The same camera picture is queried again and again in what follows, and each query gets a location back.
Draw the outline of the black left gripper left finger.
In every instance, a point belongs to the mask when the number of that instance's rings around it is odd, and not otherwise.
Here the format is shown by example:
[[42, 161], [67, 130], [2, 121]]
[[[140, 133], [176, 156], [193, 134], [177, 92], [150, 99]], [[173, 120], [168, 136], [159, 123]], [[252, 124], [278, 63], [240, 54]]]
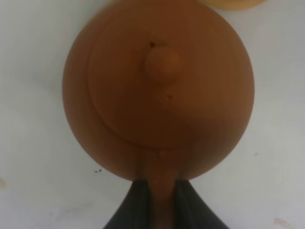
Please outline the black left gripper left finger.
[[132, 185], [105, 229], [153, 229], [155, 204], [145, 179], [138, 179]]

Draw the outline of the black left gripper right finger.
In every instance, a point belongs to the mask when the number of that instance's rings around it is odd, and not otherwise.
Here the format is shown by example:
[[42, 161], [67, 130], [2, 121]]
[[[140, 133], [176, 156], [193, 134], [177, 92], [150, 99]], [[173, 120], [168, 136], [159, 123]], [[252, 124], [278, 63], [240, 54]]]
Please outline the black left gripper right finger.
[[173, 229], [228, 229], [188, 180], [178, 179], [173, 192]]

